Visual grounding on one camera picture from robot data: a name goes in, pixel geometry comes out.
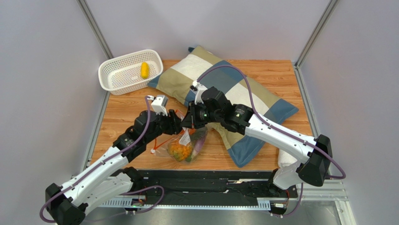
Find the clear orange zip bag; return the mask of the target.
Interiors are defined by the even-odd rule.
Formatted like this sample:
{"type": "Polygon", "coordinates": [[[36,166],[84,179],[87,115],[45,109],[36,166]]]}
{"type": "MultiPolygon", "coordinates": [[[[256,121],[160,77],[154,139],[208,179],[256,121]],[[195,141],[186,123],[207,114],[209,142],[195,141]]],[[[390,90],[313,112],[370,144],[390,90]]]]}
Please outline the clear orange zip bag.
{"type": "Polygon", "coordinates": [[[201,152],[207,138],[208,128],[182,128],[177,135],[157,143],[150,153],[157,157],[170,157],[177,162],[189,164],[201,152]]]}

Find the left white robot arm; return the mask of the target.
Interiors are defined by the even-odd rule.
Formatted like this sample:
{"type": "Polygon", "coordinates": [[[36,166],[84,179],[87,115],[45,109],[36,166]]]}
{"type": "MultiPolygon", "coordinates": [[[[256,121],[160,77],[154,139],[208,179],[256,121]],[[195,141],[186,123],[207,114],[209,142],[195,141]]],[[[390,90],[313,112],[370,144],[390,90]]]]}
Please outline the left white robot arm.
{"type": "Polygon", "coordinates": [[[103,202],[137,191],[141,187],[141,177],[133,167],[124,169],[116,178],[108,180],[108,177],[143,153],[147,144],[157,137],[180,133],[180,123],[181,118],[174,110],[166,115],[142,111],[100,159],[70,181],[47,187],[45,204],[39,213],[41,219],[59,225],[79,225],[103,202]]]}

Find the fake pineapple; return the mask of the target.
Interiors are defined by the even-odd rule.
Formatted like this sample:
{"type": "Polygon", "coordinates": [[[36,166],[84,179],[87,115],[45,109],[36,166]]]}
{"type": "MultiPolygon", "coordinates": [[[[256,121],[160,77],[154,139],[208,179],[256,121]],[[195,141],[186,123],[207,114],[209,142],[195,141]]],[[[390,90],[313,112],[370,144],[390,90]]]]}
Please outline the fake pineapple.
{"type": "Polygon", "coordinates": [[[191,143],[182,145],[177,142],[172,142],[168,144],[167,152],[176,161],[181,162],[188,159],[192,155],[193,146],[191,143]]]}

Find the yellow fake corn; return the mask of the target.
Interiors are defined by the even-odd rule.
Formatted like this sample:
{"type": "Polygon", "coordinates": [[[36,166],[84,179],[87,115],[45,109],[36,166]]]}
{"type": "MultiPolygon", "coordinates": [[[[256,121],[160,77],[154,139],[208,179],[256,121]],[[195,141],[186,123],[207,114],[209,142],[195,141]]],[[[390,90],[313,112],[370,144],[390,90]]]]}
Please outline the yellow fake corn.
{"type": "Polygon", "coordinates": [[[147,62],[142,62],[140,68],[140,76],[142,79],[148,79],[150,74],[150,67],[147,62]]]}

